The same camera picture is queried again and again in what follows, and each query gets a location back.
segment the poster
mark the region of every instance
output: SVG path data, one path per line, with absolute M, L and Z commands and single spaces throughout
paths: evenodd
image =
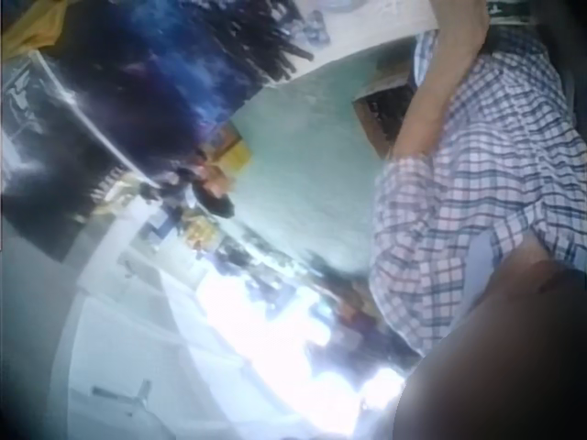
M 5 64 L 2 76 L 3 217 L 41 251 L 63 260 L 127 169 L 55 96 L 30 58 Z

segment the white surface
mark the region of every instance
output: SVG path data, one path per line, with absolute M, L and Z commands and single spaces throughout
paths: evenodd
M 316 9 L 314 0 L 297 0 L 296 3 L 304 16 Z M 297 69 L 294 78 L 332 61 L 437 26 L 428 0 L 368 0 L 365 5 L 349 13 L 323 14 L 331 43 L 322 49 L 306 47 L 314 53 L 313 61 L 292 57 Z

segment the bright light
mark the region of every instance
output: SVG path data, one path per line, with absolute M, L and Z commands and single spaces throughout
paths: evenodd
M 383 410 L 402 393 L 403 386 L 404 378 L 391 368 L 382 368 L 363 385 L 360 396 L 369 408 Z
M 325 433 L 352 435 L 360 413 L 360 399 L 338 374 L 323 373 L 310 387 L 305 402 L 307 419 Z
M 298 290 L 281 315 L 268 322 L 251 303 L 244 280 L 209 273 L 197 298 L 207 319 L 285 403 L 321 431 L 352 434 L 360 413 L 360 396 L 333 373 L 312 377 L 305 354 L 308 340 L 325 345 L 330 330 L 308 314 L 317 292 Z

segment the checkered fabric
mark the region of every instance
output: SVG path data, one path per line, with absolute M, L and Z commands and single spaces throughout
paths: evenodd
M 417 83 L 435 44 L 435 33 L 418 40 Z M 392 161 L 377 183 L 371 290 L 388 324 L 421 354 L 444 337 L 469 244 L 488 229 L 494 266 L 528 229 L 570 264 L 587 248 L 586 164 L 545 48 L 530 31 L 499 29 L 454 97 L 436 154 Z

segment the dark poster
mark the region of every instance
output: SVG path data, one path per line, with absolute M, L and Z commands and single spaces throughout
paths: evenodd
M 2 69 L 3 217 L 62 260 L 125 168 L 55 96 L 27 57 Z
M 260 89 L 176 1 L 77 2 L 42 52 L 80 109 L 149 176 L 193 155 Z

